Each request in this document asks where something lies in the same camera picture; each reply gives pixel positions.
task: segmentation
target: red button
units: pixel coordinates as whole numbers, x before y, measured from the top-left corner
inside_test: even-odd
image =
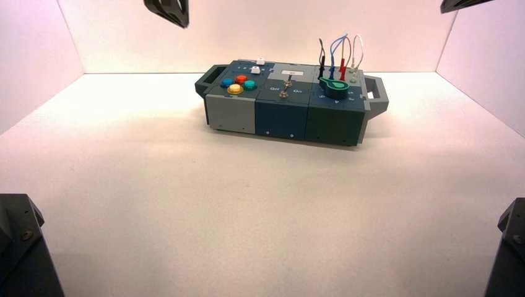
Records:
[[[235,78],[235,82],[242,85],[244,82],[246,82],[248,80],[247,76],[245,75],[238,75],[236,78]]]

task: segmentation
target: white cable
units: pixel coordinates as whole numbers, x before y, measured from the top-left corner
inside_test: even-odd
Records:
[[[361,42],[361,60],[359,60],[359,64],[357,64],[357,67],[354,67],[355,65],[355,40],[359,37],[359,41]],[[359,66],[361,66],[361,62],[363,62],[363,58],[365,57],[365,46],[363,45],[363,38],[361,38],[361,35],[357,34],[354,36],[354,55],[352,56],[352,68],[359,69]]]

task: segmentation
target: blue button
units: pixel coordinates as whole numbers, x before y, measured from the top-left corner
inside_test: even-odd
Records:
[[[257,88],[257,84],[253,80],[247,80],[245,82],[245,90],[255,90]]]
[[[231,85],[233,85],[233,79],[224,79],[220,83],[220,86],[223,87],[223,88],[228,88]]]

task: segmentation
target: cable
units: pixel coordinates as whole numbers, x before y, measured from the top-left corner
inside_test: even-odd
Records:
[[[350,62],[350,58],[352,57],[352,44],[350,43],[350,38],[348,36],[345,37],[345,41],[348,41],[349,46],[349,54],[348,54],[348,60],[345,63],[344,55],[341,56],[341,67],[339,68],[339,72],[341,72],[341,76],[339,77],[339,80],[345,81],[345,75],[346,75],[346,68],[348,66],[348,62]]]
[[[319,53],[319,77],[317,79],[320,79],[323,77],[324,61],[326,59],[326,55],[324,53],[323,41],[320,38],[319,38],[319,43],[321,44],[321,52]]]
[[[359,37],[359,41],[361,42],[361,60],[359,60],[359,64],[355,66],[355,40]],[[357,34],[354,37],[354,56],[352,57],[352,65],[351,68],[358,69],[359,66],[361,66],[361,62],[363,62],[363,58],[365,57],[365,46],[363,45],[363,38],[361,38],[361,35]]]
[[[341,45],[341,43],[344,41],[344,39],[348,36],[348,33],[345,33],[345,35],[339,37],[338,39],[334,40],[334,42],[332,42],[332,45],[330,45],[330,60],[331,60],[331,66],[330,66],[330,79],[334,79],[334,71],[336,70],[336,67],[335,67],[335,60],[334,60],[334,53],[336,52],[337,48],[339,47],[339,45]]]

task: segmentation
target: blue cable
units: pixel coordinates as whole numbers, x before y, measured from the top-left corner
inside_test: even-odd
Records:
[[[334,53],[336,52],[337,48],[341,45],[342,42],[344,42],[346,36],[348,36],[348,33],[345,33],[345,35],[339,37],[338,39],[334,40],[334,42],[332,42],[332,45],[330,46],[330,59],[331,59],[331,67],[330,67],[330,79],[334,79],[334,71],[336,70],[336,67],[335,67],[335,61],[334,61]]]

